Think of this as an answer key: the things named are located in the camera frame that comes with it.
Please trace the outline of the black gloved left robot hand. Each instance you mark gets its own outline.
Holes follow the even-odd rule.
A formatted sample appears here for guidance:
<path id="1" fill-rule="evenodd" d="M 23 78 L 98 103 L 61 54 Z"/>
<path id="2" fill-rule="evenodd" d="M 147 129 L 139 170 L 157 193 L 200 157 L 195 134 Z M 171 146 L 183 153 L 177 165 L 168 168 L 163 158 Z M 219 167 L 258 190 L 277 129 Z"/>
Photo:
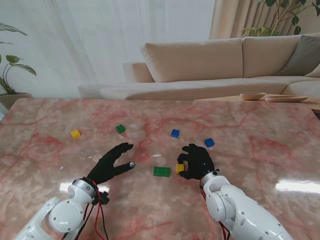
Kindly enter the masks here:
<path id="1" fill-rule="evenodd" d="M 133 148 L 133 144 L 128 142 L 121 143 L 108 151 L 87 175 L 87 178 L 97 185 L 103 184 L 115 176 L 121 175 L 133 169 L 136 164 L 128 162 L 126 164 L 114 166 L 114 163 L 120 156 Z"/>

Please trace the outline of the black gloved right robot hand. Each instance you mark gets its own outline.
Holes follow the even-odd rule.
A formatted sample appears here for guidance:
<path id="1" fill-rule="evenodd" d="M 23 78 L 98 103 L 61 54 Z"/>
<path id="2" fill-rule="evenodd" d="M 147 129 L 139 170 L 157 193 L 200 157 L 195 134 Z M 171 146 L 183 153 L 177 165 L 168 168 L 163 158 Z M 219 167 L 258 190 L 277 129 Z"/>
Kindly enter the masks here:
<path id="1" fill-rule="evenodd" d="M 215 165 L 208 151 L 201 146 L 190 143 L 182 147 L 184 153 L 181 153 L 178 158 L 178 164 L 187 163 L 187 169 L 180 171 L 179 175 L 187 180 L 201 180 L 206 174 L 214 172 Z"/>

